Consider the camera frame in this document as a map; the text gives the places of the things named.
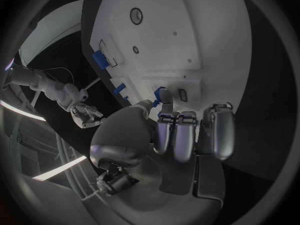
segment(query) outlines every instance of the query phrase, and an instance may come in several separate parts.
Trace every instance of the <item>circular hole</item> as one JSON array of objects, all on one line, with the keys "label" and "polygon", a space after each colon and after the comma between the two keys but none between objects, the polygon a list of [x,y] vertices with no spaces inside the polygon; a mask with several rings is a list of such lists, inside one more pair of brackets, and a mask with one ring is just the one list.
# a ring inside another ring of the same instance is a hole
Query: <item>circular hole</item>
[{"label": "circular hole", "polygon": [[132,49],[133,49],[133,51],[134,51],[135,54],[139,53],[139,50],[138,50],[138,48],[136,46],[134,46]]},{"label": "circular hole", "polygon": [[133,22],[135,25],[141,24],[143,20],[143,14],[142,11],[138,8],[133,8],[130,11],[130,20]]}]

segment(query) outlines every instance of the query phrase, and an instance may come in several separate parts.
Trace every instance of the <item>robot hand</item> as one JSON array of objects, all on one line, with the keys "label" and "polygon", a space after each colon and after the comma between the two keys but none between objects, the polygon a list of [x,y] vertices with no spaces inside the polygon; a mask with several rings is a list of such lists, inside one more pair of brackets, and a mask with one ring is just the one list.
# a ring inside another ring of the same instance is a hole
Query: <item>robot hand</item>
[{"label": "robot hand", "polygon": [[88,106],[84,103],[77,103],[70,108],[74,122],[82,129],[101,125],[105,118],[95,106]]}]

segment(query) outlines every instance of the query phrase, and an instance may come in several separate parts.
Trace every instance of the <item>white robotic arm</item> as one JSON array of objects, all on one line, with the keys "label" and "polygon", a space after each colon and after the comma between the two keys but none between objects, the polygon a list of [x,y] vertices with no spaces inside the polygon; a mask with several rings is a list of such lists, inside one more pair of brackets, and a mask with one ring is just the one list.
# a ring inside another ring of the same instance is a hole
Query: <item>white robotic arm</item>
[{"label": "white robotic arm", "polygon": [[34,91],[44,92],[47,98],[57,101],[57,104],[62,109],[70,112],[74,122],[80,128],[95,127],[103,122],[103,119],[101,121],[96,120],[96,118],[103,117],[103,114],[97,111],[96,107],[83,103],[89,97],[85,89],[79,91],[71,83],[63,84],[59,81],[49,79],[42,71],[32,71],[15,63],[5,73],[6,78],[3,89],[12,83],[29,86]]}]

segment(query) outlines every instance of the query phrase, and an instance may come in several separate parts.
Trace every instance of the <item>white curved surface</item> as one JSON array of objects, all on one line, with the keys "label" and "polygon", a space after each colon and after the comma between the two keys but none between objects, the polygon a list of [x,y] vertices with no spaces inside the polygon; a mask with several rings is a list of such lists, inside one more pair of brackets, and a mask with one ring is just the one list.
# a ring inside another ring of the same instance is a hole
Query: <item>white curved surface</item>
[{"label": "white curved surface", "polygon": [[[142,11],[139,25],[130,20],[132,8]],[[244,0],[103,0],[90,39],[94,51],[108,35],[124,63],[106,69],[115,87],[126,85],[120,94],[131,104],[154,101],[153,92],[166,87],[175,110],[195,111],[198,120],[213,103],[230,102],[237,110],[252,54]],[[178,89],[186,90],[187,102]],[[149,117],[156,121],[160,110]]]},{"label": "white curved surface", "polygon": [[19,49],[24,66],[51,44],[81,30],[83,2],[78,0],[63,5],[38,22]]}]

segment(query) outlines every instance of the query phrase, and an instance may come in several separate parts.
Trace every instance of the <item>light strip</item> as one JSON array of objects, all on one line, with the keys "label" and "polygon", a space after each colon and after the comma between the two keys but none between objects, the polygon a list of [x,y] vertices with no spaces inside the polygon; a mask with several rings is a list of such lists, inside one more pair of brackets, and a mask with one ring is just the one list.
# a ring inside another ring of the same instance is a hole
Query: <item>light strip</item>
[{"label": "light strip", "polygon": [[24,116],[27,116],[27,117],[30,117],[30,118],[33,118],[33,119],[38,119],[38,120],[46,121],[46,120],[45,120],[43,117],[41,117],[41,116],[36,116],[36,115],[31,114],[31,113],[22,111],[22,110],[20,110],[20,109],[18,109],[18,108],[15,108],[15,107],[13,107],[13,106],[7,104],[6,102],[4,102],[4,101],[2,101],[2,100],[0,100],[0,104],[1,104],[3,107],[6,107],[7,109],[10,109],[10,110],[12,110],[12,111],[14,111],[14,112],[16,112],[16,113],[18,113],[18,114],[22,114],[22,115],[24,115]]},{"label": "light strip", "polygon": [[14,60],[15,60],[15,58],[13,58],[12,61],[10,62],[10,64],[5,68],[5,71],[11,67],[11,65],[12,65],[13,62],[14,62]]},{"label": "light strip", "polygon": [[55,169],[53,169],[53,170],[51,170],[51,171],[48,171],[48,172],[46,172],[46,173],[44,173],[44,174],[41,174],[41,175],[39,175],[39,176],[35,176],[35,177],[33,177],[32,179],[39,180],[39,181],[45,181],[45,180],[47,180],[47,179],[49,179],[49,178],[51,178],[51,177],[53,177],[53,176],[55,176],[55,175],[57,175],[57,174],[63,172],[64,170],[67,170],[67,169],[69,169],[70,167],[72,167],[72,166],[78,164],[79,162],[81,162],[82,160],[84,160],[84,159],[86,159],[86,158],[87,158],[86,156],[82,156],[82,157],[80,157],[80,158],[77,158],[77,159],[74,160],[74,161],[70,161],[69,163],[67,163],[67,164],[65,164],[65,165],[62,165],[62,166],[60,166],[60,167],[58,167],[58,168],[55,168]]}]

